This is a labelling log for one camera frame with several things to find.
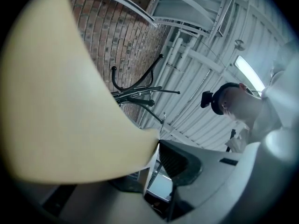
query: brick wall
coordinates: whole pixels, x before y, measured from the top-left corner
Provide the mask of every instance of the brick wall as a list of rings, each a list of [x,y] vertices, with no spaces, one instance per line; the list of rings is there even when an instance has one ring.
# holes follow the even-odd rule
[[[146,10],[151,0],[132,0]],[[117,67],[121,87],[135,83],[160,54],[170,27],[153,27],[138,14],[113,0],[71,0],[78,30],[100,75],[116,91],[111,68]],[[139,107],[123,111],[137,120]]]

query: black pole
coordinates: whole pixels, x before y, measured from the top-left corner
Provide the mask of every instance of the black pole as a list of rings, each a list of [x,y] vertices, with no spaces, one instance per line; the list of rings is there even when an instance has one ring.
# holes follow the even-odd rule
[[[232,129],[232,132],[230,133],[230,140],[234,137],[234,135],[236,134],[236,132],[235,132],[235,129]],[[227,147],[226,148],[226,152],[229,152],[230,151],[230,147]]]

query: corrugated wall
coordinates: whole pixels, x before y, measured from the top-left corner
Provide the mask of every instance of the corrugated wall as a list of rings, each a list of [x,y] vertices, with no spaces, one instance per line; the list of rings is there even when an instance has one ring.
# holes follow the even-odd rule
[[[218,64],[220,72],[201,63],[200,59],[188,56],[173,87],[174,90],[181,91],[181,95],[160,94],[156,98],[156,104],[160,100],[164,101],[163,108],[162,110],[154,108],[154,112],[160,117],[166,112],[167,124],[200,147],[219,151],[225,151],[224,143],[229,140],[231,130],[234,128],[239,133],[243,124],[233,122],[225,116],[215,115],[211,108],[202,109],[200,107],[202,92],[207,90],[214,92],[222,84],[232,82],[224,75],[224,70],[234,77],[234,81],[248,84],[246,77],[235,66],[230,65],[238,55],[245,58],[267,85],[271,78],[272,62],[279,47],[293,39],[289,25],[271,0],[235,0],[232,17],[226,29],[228,30],[225,37],[215,37],[208,43],[208,38],[200,36],[193,47],[194,51]],[[182,37],[185,45],[191,36],[183,34]],[[246,47],[244,51],[235,49],[234,42],[237,39],[244,41]],[[164,48],[165,55],[171,42]],[[177,54],[174,64],[180,55],[181,53]],[[145,115],[143,117],[145,120],[141,121],[145,123],[145,127],[160,127],[148,118],[151,117]],[[178,141],[166,131],[161,133],[161,138]]]

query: man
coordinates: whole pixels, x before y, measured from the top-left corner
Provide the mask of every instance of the man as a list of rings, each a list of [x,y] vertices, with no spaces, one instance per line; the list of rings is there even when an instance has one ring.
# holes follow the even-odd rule
[[[273,63],[269,86],[282,75],[296,52],[298,52],[296,41],[288,42],[279,50]],[[216,114],[227,115],[232,120],[245,124],[239,136],[226,143],[232,152],[242,153],[247,144],[261,141],[269,132],[282,126],[278,114],[267,98],[266,91],[267,88],[259,98],[242,83],[226,83],[213,96],[210,94],[207,98]],[[202,103],[206,102],[204,99],[206,98],[203,95]]]

